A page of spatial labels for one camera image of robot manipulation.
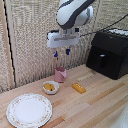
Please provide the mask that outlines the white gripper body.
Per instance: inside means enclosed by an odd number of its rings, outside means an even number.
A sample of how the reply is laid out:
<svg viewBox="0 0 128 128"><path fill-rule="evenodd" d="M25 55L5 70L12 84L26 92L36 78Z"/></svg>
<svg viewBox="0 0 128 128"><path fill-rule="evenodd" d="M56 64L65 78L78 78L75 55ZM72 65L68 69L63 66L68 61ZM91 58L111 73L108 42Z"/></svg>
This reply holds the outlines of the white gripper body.
<svg viewBox="0 0 128 128"><path fill-rule="evenodd" d="M47 33L47 46L49 48L57 48L75 45L79 42L79 35L61 35L58 31Z"/></svg>

